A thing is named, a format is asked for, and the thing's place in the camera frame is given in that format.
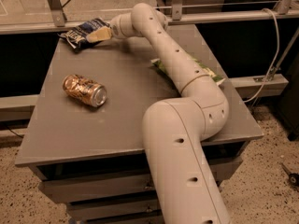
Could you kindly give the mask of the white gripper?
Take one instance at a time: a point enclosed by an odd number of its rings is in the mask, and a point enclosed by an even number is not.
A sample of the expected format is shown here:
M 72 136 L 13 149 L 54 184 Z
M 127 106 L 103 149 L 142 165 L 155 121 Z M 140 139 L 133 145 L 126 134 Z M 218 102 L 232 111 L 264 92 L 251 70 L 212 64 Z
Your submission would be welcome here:
M 87 35 L 87 41 L 90 43 L 109 40 L 112 36 L 118 39 L 124 39 L 121 31 L 121 17 L 117 16 L 110 21 L 109 27 L 102 27 Z

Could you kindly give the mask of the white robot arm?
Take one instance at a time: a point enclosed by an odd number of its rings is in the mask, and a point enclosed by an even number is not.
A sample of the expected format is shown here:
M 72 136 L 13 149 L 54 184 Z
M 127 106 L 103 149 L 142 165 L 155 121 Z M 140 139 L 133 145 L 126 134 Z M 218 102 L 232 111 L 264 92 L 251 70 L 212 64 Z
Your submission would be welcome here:
M 232 224 L 201 142 L 229 115 L 216 82 L 167 33 L 166 16 L 140 3 L 109 23 L 118 39 L 145 37 L 180 93 L 151 105 L 142 121 L 143 145 L 165 224 Z

